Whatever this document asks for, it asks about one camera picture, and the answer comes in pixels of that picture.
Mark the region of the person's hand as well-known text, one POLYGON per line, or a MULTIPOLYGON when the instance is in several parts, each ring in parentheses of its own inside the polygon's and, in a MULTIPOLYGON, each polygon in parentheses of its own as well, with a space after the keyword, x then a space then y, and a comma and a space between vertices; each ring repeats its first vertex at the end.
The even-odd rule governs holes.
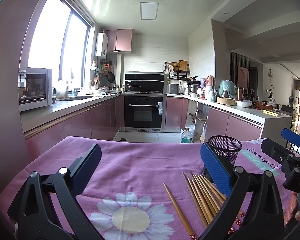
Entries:
POLYGON ((295 218, 297 222, 300 222, 300 210, 296 211, 297 208, 297 192, 292 192, 292 197, 289 201, 288 207, 286 209, 286 213, 284 215, 284 226, 286 226, 292 218, 295 218))

